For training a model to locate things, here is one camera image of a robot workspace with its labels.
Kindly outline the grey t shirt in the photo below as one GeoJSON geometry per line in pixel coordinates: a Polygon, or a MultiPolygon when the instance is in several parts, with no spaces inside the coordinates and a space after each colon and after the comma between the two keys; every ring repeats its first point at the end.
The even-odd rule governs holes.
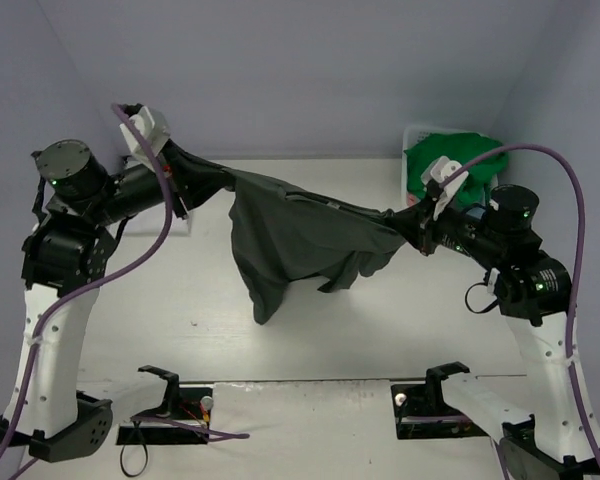
{"type": "Polygon", "coordinates": [[[274,316],[291,283],[323,277],[320,292],[346,290],[358,277],[387,266],[407,243],[394,228],[391,210],[352,205],[274,177],[225,167],[173,141],[163,155],[183,173],[194,206],[220,190],[233,193],[231,252],[259,325],[274,316]]]}

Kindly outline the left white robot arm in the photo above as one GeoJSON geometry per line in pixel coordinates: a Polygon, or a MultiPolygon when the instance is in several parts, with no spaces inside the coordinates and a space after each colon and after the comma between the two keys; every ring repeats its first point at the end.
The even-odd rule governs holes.
{"type": "Polygon", "coordinates": [[[38,223],[22,247],[25,327],[16,385],[0,415],[0,450],[25,446],[56,463],[94,454],[117,423],[144,412],[165,420],[179,409],[178,375],[151,365],[118,385],[78,387],[89,317],[100,288],[115,278],[106,268],[121,236],[108,228],[164,203],[166,190],[142,166],[109,175],[79,140],[32,157],[39,186],[54,194],[37,194],[38,223]]]}

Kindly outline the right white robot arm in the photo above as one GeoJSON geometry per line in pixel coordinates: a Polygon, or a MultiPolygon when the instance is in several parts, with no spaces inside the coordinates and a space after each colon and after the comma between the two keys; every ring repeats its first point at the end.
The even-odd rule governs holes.
{"type": "Polygon", "coordinates": [[[498,310],[514,334],[533,400],[531,410],[518,408],[454,362],[428,369],[422,385],[407,389],[397,420],[414,434],[480,429],[508,479],[584,479],[600,475],[600,428],[584,394],[573,391],[581,365],[566,333],[575,285],[532,229],[538,205],[531,190],[504,185],[478,217],[453,209],[436,215],[432,198],[393,216],[422,254],[444,245],[484,269],[481,284],[495,298],[484,310],[498,310]]]}

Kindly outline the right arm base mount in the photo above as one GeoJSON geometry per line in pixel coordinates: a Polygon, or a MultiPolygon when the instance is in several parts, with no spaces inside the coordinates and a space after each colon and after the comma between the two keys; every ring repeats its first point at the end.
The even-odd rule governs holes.
{"type": "Polygon", "coordinates": [[[460,440],[487,437],[468,417],[446,404],[436,404],[424,382],[390,385],[398,440],[460,440]]]}

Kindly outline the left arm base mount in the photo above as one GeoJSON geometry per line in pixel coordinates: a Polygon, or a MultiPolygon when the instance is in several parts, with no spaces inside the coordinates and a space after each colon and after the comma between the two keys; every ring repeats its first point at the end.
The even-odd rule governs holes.
{"type": "MultiPolygon", "coordinates": [[[[178,406],[167,419],[205,429],[211,414],[200,401],[204,397],[213,398],[213,386],[184,384],[180,387],[180,396],[178,406]]],[[[141,422],[138,429],[131,422],[123,423],[115,430],[114,438],[117,446],[140,446],[142,443],[147,446],[193,446],[206,445],[209,435],[150,420],[141,422]]]]}

